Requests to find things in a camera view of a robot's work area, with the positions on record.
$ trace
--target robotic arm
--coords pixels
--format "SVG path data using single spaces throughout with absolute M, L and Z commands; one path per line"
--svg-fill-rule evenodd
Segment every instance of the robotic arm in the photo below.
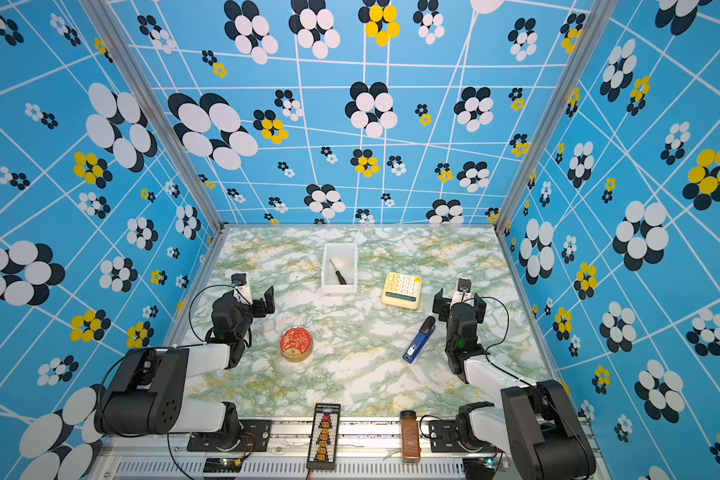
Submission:
M 242 426 L 234 403 L 183 396 L 186 379 L 237 366 L 250 346 L 244 337 L 253 318 L 275 312 L 273 287 L 263 300 L 253 300 L 245 274 L 232 275 L 232 286 L 234 290 L 213 303 L 206 344 L 131 349 L 125 354 L 112 382 L 99 393 L 97 431 L 119 436 L 208 433 L 220 449 L 239 443 Z
M 510 452 L 525 480 L 594 474 L 592 448 L 562 385 L 523 377 L 478 343 L 485 302 L 471 292 L 469 280 L 458 280 L 452 299 L 443 298 L 442 290 L 436 294 L 432 313 L 448 323 L 445 354 L 452 373 L 490 397 L 459 408 L 456 426 L 464 447 L 479 450 L 489 443 Z

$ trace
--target white plastic bin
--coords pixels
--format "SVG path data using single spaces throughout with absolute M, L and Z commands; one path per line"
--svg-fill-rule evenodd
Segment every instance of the white plastic bin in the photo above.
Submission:
M 336 270 L 328 259 L 336 264 L 347 284 L 338 282 Z M 322 249 L 322 274 L 320 286 L 327 295 L 351 295 L 358 291 L 358 245 L 325 244 Z

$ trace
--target blue wall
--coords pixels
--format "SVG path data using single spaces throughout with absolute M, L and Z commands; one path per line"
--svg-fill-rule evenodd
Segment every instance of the blue wall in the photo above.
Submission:
M 533 141 L 593 1 L 419 3 L 110 6 L 171 124 L 195 122 L 178 133 L 225 221 L 486 224 L 527 149 L 510 141 Z M 178 111 L 213 95 L 226 126 Z
M 79 476 L 89 387 L 162 343 L 214 233 L 184 236 L 196 203 L 77 2 L 0 2 L 0 27 L 0 478 Z
M 720 0 L 698 3 L 619 2 L 505 232 L 613 478 L 720 478 Z

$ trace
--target table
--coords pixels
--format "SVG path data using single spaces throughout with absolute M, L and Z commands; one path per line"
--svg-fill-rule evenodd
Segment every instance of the table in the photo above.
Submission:
M 322 246 L 341 242 L 358 244 L 358 292 L 324 296 Z M 417 310 L 381 302 L 390 271 L 422 278 Z M 342 404 L 342 416 L 389 417 L 404 409 L 454 416 L 460 406 L 485 400 L 482 391 L 448 369 L 443 322 L 412 365 L 402 359 L 431 315 L 434 294 L 442 288 L 450 297 L 459 277 L 472 281 L 473 292 L 495 296 L 509 309 L 507 339 L 492 349 L 498 360 L 522 375 L 550 378 L 492 226 L 236 227 L 208 285 L 229 284 L 234 273 L 247 274 L 253 298 L 274 285 L 276 312 L 254 319 L 252 346 L 237 367 L 187 379 L 185 395 L 234 402 L 243 417 L 311 416 L 317 402 Z M 211 288 L 198 299 L 192 324 L 200 336 L 211 327 L 213 301 L 226 291 Z M 487 303 L 478 327 L 484 346 L 500 340 L 507 325 L 501 305 Z M 314 339 L 314 351 L 298 363 L 278 349 L 280 335 L 292 326 L 304 326 Z M 196 342 L 192 332 L 185 339 Z

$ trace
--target red and gold tin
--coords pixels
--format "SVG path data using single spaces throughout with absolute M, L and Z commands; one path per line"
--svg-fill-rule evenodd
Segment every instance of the red and gold tin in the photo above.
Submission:
M 280 353 L 291 362 L 300 362 L 312 353 L 312 336 L 303 326 L 294 326 L 280 337 Z

